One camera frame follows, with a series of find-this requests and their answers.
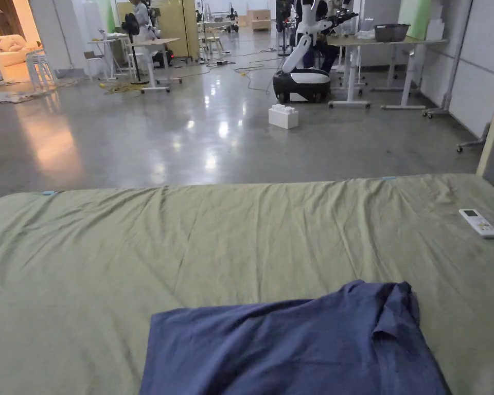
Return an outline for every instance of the doorway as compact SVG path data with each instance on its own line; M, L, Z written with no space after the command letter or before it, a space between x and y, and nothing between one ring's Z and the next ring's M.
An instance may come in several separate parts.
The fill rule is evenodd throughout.
M7 82L29 82L26 56L43 49L28 0L0 0L0 69Z

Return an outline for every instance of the white sofa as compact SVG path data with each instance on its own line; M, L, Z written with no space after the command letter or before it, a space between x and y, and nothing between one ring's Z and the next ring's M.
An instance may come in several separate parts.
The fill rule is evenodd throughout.
M39 49L37 43L28 43L19 34L0 36L0 60L2 66L11 66L26 61L26 55Z

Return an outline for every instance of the white remote control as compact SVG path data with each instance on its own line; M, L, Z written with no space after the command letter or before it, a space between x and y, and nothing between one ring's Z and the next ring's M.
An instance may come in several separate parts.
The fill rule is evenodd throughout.
M474 209L461 209L460 214L484 239L494 239L494 228Z

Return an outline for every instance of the standing fan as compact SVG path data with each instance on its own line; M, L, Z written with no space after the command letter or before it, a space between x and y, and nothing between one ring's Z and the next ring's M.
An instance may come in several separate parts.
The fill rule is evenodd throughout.
M139 35L139 22L134 14L127 14L124 16L124 22L121 24L122 29L128 33L130 44L134 43L134 36ZM137 57L135 56L135 47L131 45L132 53L134 55L134 65L137 74L138 82L132 82L132 84L142 85L148 83L148 81L141 81L141 75L139 74L139 66L137 65Z

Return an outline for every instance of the mattress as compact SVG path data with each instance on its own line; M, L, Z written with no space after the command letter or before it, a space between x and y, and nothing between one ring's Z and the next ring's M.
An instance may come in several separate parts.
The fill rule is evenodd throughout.
M0 199L0 394L138 392L152 314L407 281L454 394L494 394L494 189L474 175Z

